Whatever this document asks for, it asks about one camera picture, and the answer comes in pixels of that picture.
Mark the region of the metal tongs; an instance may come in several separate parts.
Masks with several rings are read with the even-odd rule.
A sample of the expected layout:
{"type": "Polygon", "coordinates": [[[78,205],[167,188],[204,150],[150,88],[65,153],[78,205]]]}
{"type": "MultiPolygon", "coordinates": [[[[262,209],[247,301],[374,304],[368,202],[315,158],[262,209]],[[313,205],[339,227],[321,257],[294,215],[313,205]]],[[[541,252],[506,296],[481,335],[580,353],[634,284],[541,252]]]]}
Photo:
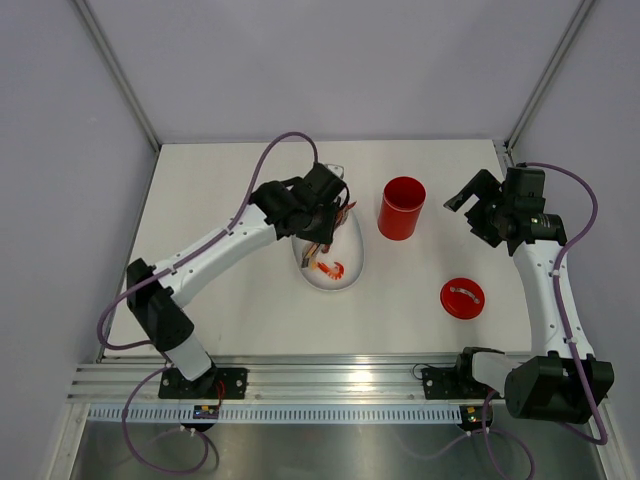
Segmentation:
{"type": "MultiPolygon", "coordinates": [[[[336,227],[334,225],[334,232],[337,232],[337,230],[340,227],[336,227]]],[[[330,249],[331,249],[331,243],[329,244],[309,243],[302,250],[302,256],[300,261],[301,268],[305,269],[315,265],[318,254],[319,253],[327,254],[330,251],[330,249]]]]}

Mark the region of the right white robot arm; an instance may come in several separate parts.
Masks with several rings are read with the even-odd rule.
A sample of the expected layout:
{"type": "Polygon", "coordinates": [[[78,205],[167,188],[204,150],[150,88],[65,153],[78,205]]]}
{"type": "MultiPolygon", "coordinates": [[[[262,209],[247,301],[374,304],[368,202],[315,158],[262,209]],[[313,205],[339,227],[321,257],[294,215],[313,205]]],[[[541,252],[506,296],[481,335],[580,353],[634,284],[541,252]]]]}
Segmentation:
{"type": "Polygon", "coordinates": [[[582,425],[595,419],[614,382],[611,363],[596,358],[578,318],[568,275],[568,238],[557,214],[546,212],[545,164],[519,164],[498,181],[480,170],[445,202],[471,232],[492,247],[505,244],[519,273],[531,324],[532,356],[520,363],[493,349],[467,347],[454,371],[456,389],[497,392],[515,418],[582,425]]]}

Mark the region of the red round lid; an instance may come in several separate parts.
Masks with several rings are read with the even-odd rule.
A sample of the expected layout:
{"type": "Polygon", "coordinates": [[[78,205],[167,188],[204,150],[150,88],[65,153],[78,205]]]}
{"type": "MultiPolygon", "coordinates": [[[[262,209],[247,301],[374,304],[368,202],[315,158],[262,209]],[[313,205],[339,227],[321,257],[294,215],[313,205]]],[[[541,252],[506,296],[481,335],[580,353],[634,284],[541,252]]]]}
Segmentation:
{"type": "Polygon", "coordinates": [[[444,310],[460,320],[472,320],[484,310],[484,290],[475,281],[458,277],[447,281],[440,290],[440,302],[444,310]]]}

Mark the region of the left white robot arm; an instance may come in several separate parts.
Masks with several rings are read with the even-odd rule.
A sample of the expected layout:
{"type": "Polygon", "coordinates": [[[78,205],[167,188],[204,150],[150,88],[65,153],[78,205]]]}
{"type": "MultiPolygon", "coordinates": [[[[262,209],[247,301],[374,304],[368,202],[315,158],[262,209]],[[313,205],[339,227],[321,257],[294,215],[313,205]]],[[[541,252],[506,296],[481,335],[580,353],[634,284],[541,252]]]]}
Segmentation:
{"type": "Polygon", "coordinates": [[[244,257],[282,238],[330,243],[347,198],[344,168],[316,163],[303,177],[261,184],[229,226],[212,230],[173,257],[129,265],[127,307],[153,347],[180,372],[181,386],[191,396],[208,396],[216,374],[183,308],[244,257]]]}

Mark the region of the red cylindrical container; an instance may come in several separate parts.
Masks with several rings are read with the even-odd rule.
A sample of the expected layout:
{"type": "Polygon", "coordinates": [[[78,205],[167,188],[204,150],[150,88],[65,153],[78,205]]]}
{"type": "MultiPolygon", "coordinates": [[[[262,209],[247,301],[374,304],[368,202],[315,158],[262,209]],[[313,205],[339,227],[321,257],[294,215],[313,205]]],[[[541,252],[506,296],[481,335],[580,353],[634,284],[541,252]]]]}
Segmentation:
{"type": "Polygon", "coordinates": [[[408,176],[391,179],[382,192],[377,221],[380,233],[393,241],[410,238],[426,197],[426,189],[417,179],[408,176]]]}

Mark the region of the red carrot fan slice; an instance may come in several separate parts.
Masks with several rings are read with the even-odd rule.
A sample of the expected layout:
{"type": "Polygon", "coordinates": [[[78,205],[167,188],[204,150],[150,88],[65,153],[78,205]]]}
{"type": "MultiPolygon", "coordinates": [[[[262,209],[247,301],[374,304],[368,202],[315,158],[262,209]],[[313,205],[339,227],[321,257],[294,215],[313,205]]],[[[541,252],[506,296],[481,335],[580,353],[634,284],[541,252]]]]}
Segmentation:
{"type": "Polygon", "coordinates": [[[347,203],[345,204],[341,210],[339,211],[337,217],[336,217],[336,227],[340,227],[342,226],[348,219],[349,216],[349,212],[356,206],[357,202],[351,202],[351,203],[347,203]]]}

